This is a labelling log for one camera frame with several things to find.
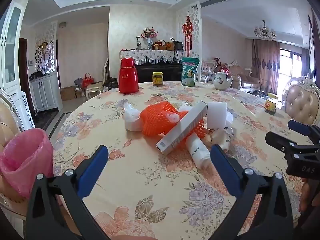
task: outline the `door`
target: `door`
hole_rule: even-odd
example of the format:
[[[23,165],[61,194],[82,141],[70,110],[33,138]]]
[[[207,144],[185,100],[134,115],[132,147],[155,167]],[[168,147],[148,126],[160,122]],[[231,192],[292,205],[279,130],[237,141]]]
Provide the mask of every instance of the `door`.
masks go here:
[[[17,30],[21,25],[20,15],[23,8],[14,3],[9,12],[9,23],[7,23],[7,31],[4,36],[4,44],[2,49],[2,81],[4,89],[17,85],[19,83],[18,72],[18,46]]]
[[[44,90],[46,109],[51,109],[56,107],[54,101],[53,89],[51,84],[51,78],[44,78],[41,81],[41,88]]]
[[[41,93],[41,85],[40,85],[40,81],[34,81],[32,82],[32,90],[33,90],[33,94],[35,96],[35,101],[36,101],[36,108],[39,111],[44,111],[46,110],[45,105],[44,105],[44,101],[45,99],[44,97],[44,93]]]
[[[29,78],[28,78],[28,69],[27,69],[27,40],[20,38],[19,39],[19,80],[20,87],[23,92],[26,93],[27,102],[31,114],[34,114],[35,110],[33,108],[33,103],[31,99],[31,93],[29,88]]]

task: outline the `red gift bag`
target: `red gift bag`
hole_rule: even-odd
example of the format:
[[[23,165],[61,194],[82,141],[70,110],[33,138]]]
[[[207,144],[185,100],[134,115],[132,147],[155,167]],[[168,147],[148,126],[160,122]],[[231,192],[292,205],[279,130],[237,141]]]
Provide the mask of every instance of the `red gift bag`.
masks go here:
[[[86,88],[90,84],[94,84],[94,79],[91,77],[89,73],[86,73],[85,77],[82,79],[82,86],[83,88]]]

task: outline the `red thermos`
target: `red thermos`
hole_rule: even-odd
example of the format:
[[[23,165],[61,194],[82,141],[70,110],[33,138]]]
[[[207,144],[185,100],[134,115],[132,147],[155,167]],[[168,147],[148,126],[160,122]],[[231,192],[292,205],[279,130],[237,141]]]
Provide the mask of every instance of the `red thermos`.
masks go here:
[[[133,58],[123,58],[119,72],[119,92],[132,94],[139,91],[137,69]]]

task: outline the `hand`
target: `hand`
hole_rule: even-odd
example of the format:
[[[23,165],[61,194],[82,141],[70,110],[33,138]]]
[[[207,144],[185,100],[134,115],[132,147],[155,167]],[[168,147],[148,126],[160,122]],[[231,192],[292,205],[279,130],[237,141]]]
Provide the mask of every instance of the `hand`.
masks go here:
[[[299,212],[303,212],[307,209],[308,200],[310,198],[310,185],[308,184],[308,179],[302,179],[302,181],[304,183],[301,189]],[[320,206],[320,192],[316,195],[311,204],[313,206]]]

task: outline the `ceiling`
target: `ceiling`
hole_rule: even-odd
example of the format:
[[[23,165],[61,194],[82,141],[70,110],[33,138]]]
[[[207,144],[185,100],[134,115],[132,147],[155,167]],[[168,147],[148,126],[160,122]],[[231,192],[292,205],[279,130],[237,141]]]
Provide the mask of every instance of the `ceiling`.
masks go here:
[[[195,1],[204,3],[210,0],[29,0],[23,23],[33,26],[54,18],[63,19],[75,11],[78,11],[75,15],[80,15],[85,13],[82,9],[119,3],[147,4],[178,10]],[[262,25],[262,20],[266,20],[267,26],[277,32],[277,41],[308,48],[309,37],[306,35],[309,35],[310,5],[306,0],[226,0],[201,10],[204,17],[227,25],[247,38],[255,38],[254,27]]]
[[[47,23],[49,24],[52,21],[58,21],[58,23],[66,22],[66,28],[70,28],[80,25],[108,23],[109,9],[109,6],[102,6],[71,11],[69,13],[59,14],[55,17],[47,19],[40,24],[45,25]]]

